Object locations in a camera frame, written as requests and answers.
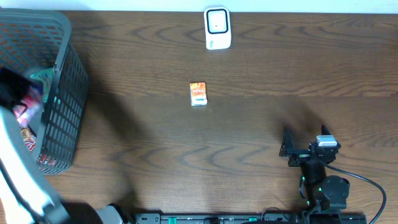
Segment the red purple snack pack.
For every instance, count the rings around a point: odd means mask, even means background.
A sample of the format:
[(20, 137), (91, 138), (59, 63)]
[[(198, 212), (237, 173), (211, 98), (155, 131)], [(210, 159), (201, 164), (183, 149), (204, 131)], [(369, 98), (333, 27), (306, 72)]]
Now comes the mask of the red purple snack pack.
[(17, 122), (26, 127), (34, 116), (41, 110), (43, 103), (43, 88), (32, 85), (27, 89), (27, 93), (12, 108)]

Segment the green white snack packet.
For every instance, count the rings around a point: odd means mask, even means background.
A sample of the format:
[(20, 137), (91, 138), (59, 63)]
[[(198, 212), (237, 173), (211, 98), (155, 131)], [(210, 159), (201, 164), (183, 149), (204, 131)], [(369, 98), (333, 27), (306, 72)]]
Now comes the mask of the green white snack packet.
[(44, 103), (46, 103), (48, 100), (54, 76), (55, 76), (55, 70), (53, 68), (41, 70), (30, 76), (31, 79), (36, 80), (42, 84), (43, 86), (42, 100)]

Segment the small orange box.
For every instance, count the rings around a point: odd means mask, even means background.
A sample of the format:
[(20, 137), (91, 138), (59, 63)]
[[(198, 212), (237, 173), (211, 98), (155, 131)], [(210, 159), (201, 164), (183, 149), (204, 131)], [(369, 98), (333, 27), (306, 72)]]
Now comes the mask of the small orange box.
[(190, 84), (190, 101), (192, 106), (207, 105), (208, 100), (205, 82), (196, 82)]

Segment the orange brown snack bag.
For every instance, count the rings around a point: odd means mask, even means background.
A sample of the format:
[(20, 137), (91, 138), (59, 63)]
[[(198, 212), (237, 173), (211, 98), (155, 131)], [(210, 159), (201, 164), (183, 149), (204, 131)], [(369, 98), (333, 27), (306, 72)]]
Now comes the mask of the orange brown snack bag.
[(29, 126), (26, 126), (26, 127), (21, 127), (21, 135), (27, 150), (30, 153), (33, 153), (37, 139), (36, 134)]

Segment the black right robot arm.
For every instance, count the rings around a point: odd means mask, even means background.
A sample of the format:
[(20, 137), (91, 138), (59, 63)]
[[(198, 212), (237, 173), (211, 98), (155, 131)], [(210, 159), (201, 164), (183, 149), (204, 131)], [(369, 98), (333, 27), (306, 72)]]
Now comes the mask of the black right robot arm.
[(307, 149), (294, 146), (290, 131), (285, 128), (279, 156), (287, 157), (288, 166), (299, 167), (299, 192), (307, 201), (307, 208), (292, 215), (297, 223), (343, 223), (341, 212), (346, 209), (350, 183), (337, 175), (327, 175), (325, 167), (336, 159), (340, 143), (326, 126)]

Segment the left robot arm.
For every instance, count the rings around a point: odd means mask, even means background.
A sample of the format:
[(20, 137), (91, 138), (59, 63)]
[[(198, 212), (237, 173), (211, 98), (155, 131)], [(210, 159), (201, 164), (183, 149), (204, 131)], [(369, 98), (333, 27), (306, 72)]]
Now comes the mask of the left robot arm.
[(42, 86), (1, 68), (1, 202), (8, 223), (127, 223), (115, 204), (67, 202), (47, 182), (21, 133), (42, 110)]

